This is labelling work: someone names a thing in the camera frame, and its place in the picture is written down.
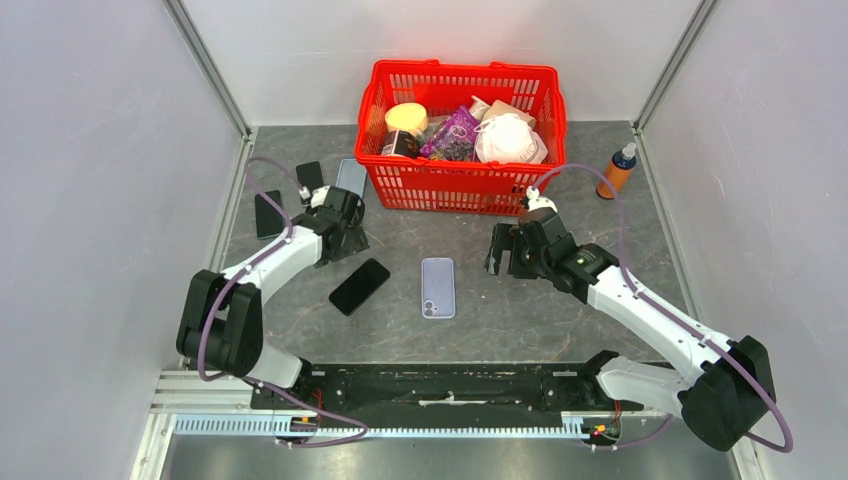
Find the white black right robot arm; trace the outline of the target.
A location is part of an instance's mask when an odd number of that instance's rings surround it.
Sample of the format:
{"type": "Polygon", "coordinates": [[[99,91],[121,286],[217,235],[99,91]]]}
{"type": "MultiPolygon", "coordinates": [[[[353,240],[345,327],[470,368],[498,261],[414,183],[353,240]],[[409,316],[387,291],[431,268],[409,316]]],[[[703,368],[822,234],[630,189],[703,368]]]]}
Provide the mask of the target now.
{"type": "Polygon", "coordinates": [[[558,213],[543,207],[492,231],[485,268],[516,279],[544,279],[559,292],[618,321],[666,361],[658,367],[602,351],[584,366],[579,400],[601,409],[629,401],[681,419],[704,444],[726,452],[776,404],[766,347],[751,336],[734,340],[658,298],[604,248],[579,245],[558,213]]]}

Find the teal edged black smartphone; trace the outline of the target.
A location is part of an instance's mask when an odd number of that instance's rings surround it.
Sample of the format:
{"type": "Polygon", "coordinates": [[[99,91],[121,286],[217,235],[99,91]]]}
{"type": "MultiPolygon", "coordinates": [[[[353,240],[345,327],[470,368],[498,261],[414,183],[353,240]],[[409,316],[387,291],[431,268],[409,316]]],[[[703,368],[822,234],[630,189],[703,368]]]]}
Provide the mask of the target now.
{"type": "Polygon", "coordinates": [[[265,191],[264,196],[259,193],[254,195],[256,236],[259,240],[272,239],[285,229],[284,219],[274,205],[283,207],[279,190],[265,191]]]}

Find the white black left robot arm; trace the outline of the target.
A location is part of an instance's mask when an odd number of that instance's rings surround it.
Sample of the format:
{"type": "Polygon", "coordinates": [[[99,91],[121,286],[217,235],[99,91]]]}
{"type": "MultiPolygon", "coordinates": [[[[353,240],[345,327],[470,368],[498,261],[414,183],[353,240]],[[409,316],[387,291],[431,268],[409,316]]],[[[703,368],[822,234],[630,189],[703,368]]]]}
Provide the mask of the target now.
{"type": "Polygon", "coordinates": [[[367,249],[360,195],[336,186],[317,189],[284,232],[241,263],[201,270],[189,282],[176,336],[177,352],[207,376],[232,375],[275,385],[290,408],[314,393],[309,361],[271,345],[263,308],[301,271],[321,268],[367,249]]]}

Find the lilac phone case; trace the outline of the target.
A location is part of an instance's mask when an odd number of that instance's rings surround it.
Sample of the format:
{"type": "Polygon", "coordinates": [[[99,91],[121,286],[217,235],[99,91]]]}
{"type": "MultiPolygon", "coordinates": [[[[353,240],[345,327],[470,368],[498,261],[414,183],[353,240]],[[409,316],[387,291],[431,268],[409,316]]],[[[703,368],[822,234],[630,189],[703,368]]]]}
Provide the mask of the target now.
{"type": "Polygon", "coordinates": [[[426,319],[455,317],[455,269],[451,258],[432,257],[422,260],[421,314],[426,319]]]}

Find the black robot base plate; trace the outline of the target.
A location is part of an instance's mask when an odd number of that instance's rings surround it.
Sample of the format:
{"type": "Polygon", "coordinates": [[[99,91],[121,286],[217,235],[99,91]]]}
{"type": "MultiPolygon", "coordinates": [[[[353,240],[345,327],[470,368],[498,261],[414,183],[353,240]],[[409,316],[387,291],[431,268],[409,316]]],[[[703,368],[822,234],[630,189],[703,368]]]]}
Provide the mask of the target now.
{"type": "Polygon", "coordinates": [[[612,415],[580,363],[316,364],[301,400],[371,427],[554,427],[563,412],[612,415]]]}

